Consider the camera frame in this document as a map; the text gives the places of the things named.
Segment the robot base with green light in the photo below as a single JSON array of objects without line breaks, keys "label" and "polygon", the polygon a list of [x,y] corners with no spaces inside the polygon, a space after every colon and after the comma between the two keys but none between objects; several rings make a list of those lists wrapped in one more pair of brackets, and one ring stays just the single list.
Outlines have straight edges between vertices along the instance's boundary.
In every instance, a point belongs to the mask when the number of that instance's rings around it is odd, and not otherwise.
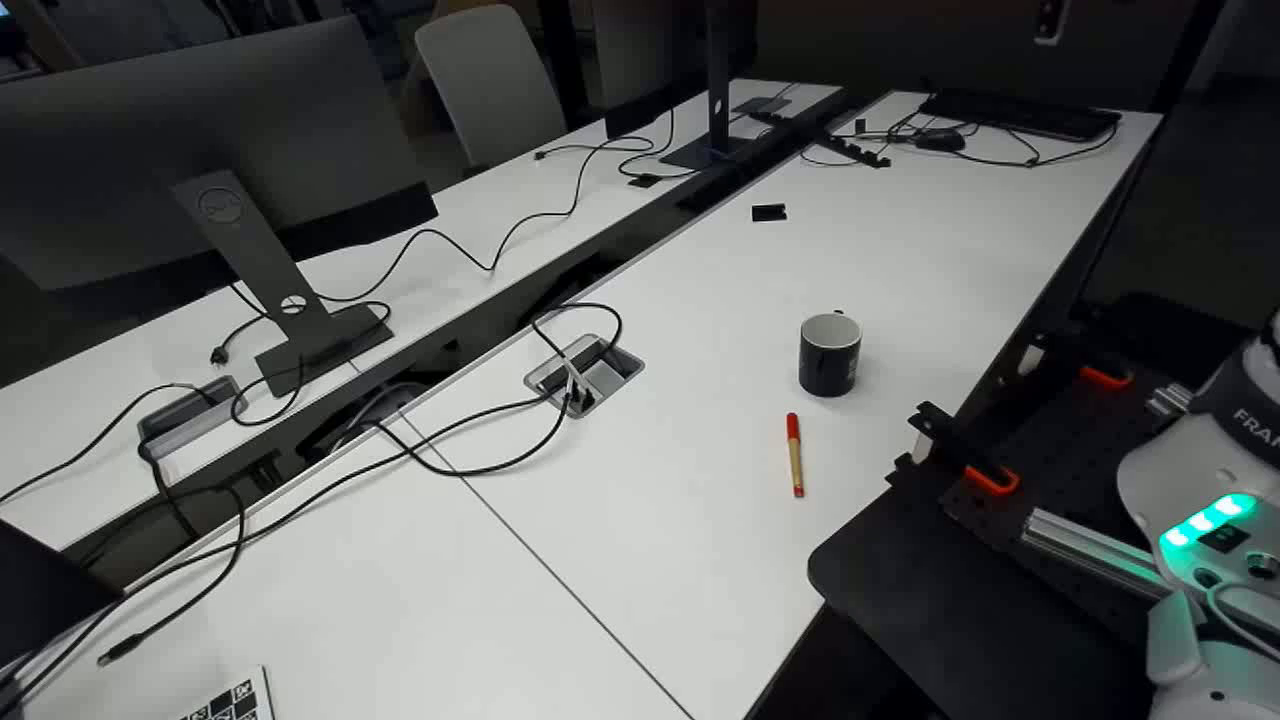
[{"label": "robot base with green light", "polygon": [[1153,720],[1280,720],[1280,314],[1121,461],[1115,493],[1169,582]]}]

